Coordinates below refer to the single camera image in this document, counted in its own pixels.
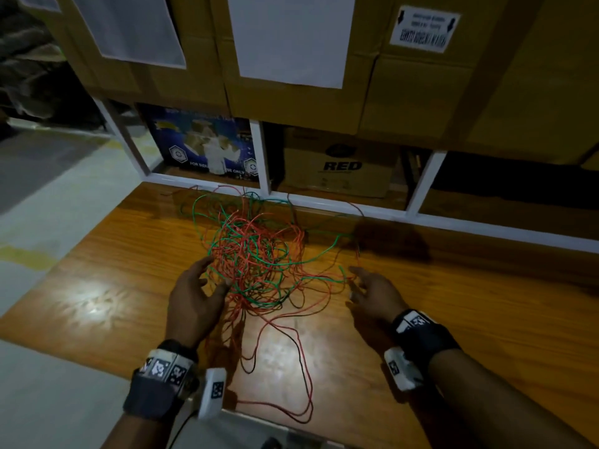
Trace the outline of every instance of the blue product box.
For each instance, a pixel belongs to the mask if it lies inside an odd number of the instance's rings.
[[[137,104],[164,162],[241,180],[258,180],[250,121]]]

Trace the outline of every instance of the wire bundle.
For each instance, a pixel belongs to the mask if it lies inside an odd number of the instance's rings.
[[[245,322],[247,316],[259,317],[264,322],[258,332],[251,355],[245,355],[241,345],[237,346],[233,337],[228,337],[223,340],[223,343],[231,341],[231,345],[240,355],[241,367],[250,374],[256,368],[258,345],[264,329],[270,326],[287,336],[298,350],[308,402],[301,412],[294,412],[269,402],[239,400],[238,403],[274,407],[296,422],[307,423],[310,422],[314,410],[313,383],[300,334],[295,328],[276,323],[276,321],[286,317],[313,315],[326,308],[333,294],[334,284],[345,284],[345,272],[339,266],[340,274],[325,274],[332,264],[325,271],[313,274],[306,271],[304,265],[334,249],[342,237],[351,237],[351,235],[336,234],[335,241],[330,247],[317,256],[304,260],[306,231],[296,223],[293,207],[288,200],[262,200],[254,192],[240,193],[240,197],[240,207],[239,205],[225,207],[219,199],[214,197],[214,194],[203,194],[195,199],[191,212],[193,224],[200,239],[208,250],[208,254],[215,258],[208,270],[208,276],[214,282],[224,278],[232,280],[231,291],[227,297],[228,310],[225,315],[223,333],[227,333],[229,330],[232,333],[234,325]],[[208,200],[207,214],[196,210],[198,203],[204,199]],[[290,221],[278,223],[273,220],[272,213],[261,212],[265,201],[287,203],[291,214]],[[207,240],[209,224],[206,224],[204,233],[201,233],[197,220],[199,217],[207,218],[219,225],[209,241]],[[304,290],[308,288],[311,281],[325,284],[325,289],[318,290],[310,286],[311,290],[322,293],[322,297],[305,307]],[[291,295],[294,292],[300,292],[303,295],[301,304],[293,302]],[[286,301],[289,301],[296,310],[273,314],[282,310]],[[244,361],[250,362],[251,367],[248,368]]]

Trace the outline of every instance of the hand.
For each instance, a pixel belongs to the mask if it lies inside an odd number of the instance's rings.
[[[208,280],[200,279],[199,276],[206,272],[213,261],[213,257],[204,257],[177,279],[168,300],[166,339],[175,339],[182,345],[197,350],[199,343],[218,323],[231,283],[229,280],[228,283],[221,282],[212,296],[206,296],[202,287]]]
[[[392,323],[396,316],[409,309],[400,292],[386,277],[356,266],[350,266],[349,271],[360,278],[362,282],[360,287],[365,290],[365,292],[360,290],[353,281],[349,280],[352,289],[351,300],[363,308],[369,316]]]

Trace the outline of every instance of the cable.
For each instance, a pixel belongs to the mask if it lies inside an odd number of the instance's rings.
[[[181,433],[181,430],[183,430],[185,424],[188,423],[188,421],[194,417],[198,415],[198,411],[192,411],[189,416],[187,416],[185,418],[185,421],[183,421],[183,424],[181,424],[181,427],[179,427],[179,430],[177,430],[175,437],[173,438],[173,440],[171,441],[170,445],[168,446],[168,449],[173,449],[173,446],[175,445],[175,441],[177,440],[177,438],[179,437],[179,434]]]
[[[236,189],[232,186],[220,187]],[[237,192],[241,204],[223,203],[213,193],[201,193],[191,204],[190,212],[186,212],[185,201],[181,204],[180,212],[193,220],[202,244],[208,254],[214,256],[214,262],[208,268],[209,279],[213,283],[225,277],[232,280],[231,291],[227,297],[228,311],[222,332],[231,331],[233,334],[236,325],[245,322],[247,317],[257,317],[264,322],[258,332],[251,355],[244,354],[243,347],[234,337],[229,336],[222,341],[223,343],[230,341],[230,345],[240,356],[241,368],[244,372],[250,374],[256,368],[260,339],[267,327],[272,327],[289,338],[298,351],[307,396],[307,405],[302,411],[291,411],[275,403],[256,400],[238,400],[238,403],[273,407],[296,422],[307,423],[310,422],[314,411],[312,402],[314,387],[304,348],[299,332],[294,327],[280,324],[279,321],[288,317],[307,317],[326,309],[333,294],[333,286],[335,284],[345,286],[346,272],[341,266],[339,266],[339,273],[327,272],[334,263],[319,273],[306,271],[304,265],[339,248],[341,238],[349,238],[353,241],[353,235],[314,230],[314,233],[333,234],[334,241],[316,256],[304,259],[307,230],[302,229],[297,223],[294,207],[289,200],[261,199],[251,190]],[[290,211],[289,220],[279,221],[273,213],[263,211],[266,202],[286,203]],[[200,205],[204,206],[203,212],[199,211]],[[362,214],[357,206],[352,206]],[[206,221],[202,224],[204,230],[201,230],[198,224],[201,218]],[[214,225],[216,231],[212,237],[209,237],[210,227]],[[311,282],[319,282],[325,289],[320,290],[309,286]],[[305,300],[307,289],[322,293],[320,299],[308,306]],[[291,294],[294,292],[303,295],[301,305],[291,300]],[[286,301],[289,301],[296,310],[270,316],[282,310]]]

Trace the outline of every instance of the white metal frame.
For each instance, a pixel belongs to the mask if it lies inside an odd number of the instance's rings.
[[[155,173],[150,170],[148,165],[142,158],[139,150],[135,146],[131,135],[127,128],[120,121],[120,117],[114,110],[114,107],[108,100],[94,99],[102,115],[107,121],[110,129],[116,138],[123,144],[123,148],[133,166],[138,171],[140,177],[144,181],[155,182],[158,184],[167,184],[177,187],[197,186],[200,189],[223,193],[228,195],[237,195],[238,192],[247,190],[255,190],[262,198],[272,198],[280,200],[288,200],[295,206],[304,208],[313,208],[317,210],[332,211],[342,214],[361,215],[365,217],[404,222],[413,225],[425,227],[433,227],[443,230],[453,230],[469,234],[480,234],[483,236],[491,236],[493,238],[509,239],[511,241],[529,242],[532,244],[540,244],[551,247],[559,247],[562,249],[578,250],[599,254],[599,241],[585,238],[575,238],[573,236],[565,236],[562,234],[551,234],[545,232],[536,232],[533,230],[522,230],[513,227],[504,227],[492,224],[483,224],[472,222],[469,220],[454,219],[450,217],[439,217],[430,214],[421,214],[420,208],[428,190],[431,188],[432,182],[437,175],[439,168],[443,164],[443,160],[447,155],[447,151],[435,151],[432,153],[429,161],[426,163],[422,176],[416,185],[414,195],[410,199],[406,211],[392,210],[389,208],[380,208],[370,205],[349,205],[338,200],[329,200],[317,197],[309,197],[299,194],[287,194],[271,190],[271,183],[268,176],[268,159],[266,156],[266,148],[264,145],[264,132],[260,121],[251,120],[251,134],[254,144],[254,152],[256,153],[256,162],[258,165],[258,178],[260,183],[259,189],[243,186],[221,187],[221,184],[208,180],[196,180],[193,178],[184,178],[181,176],[164,175]]]

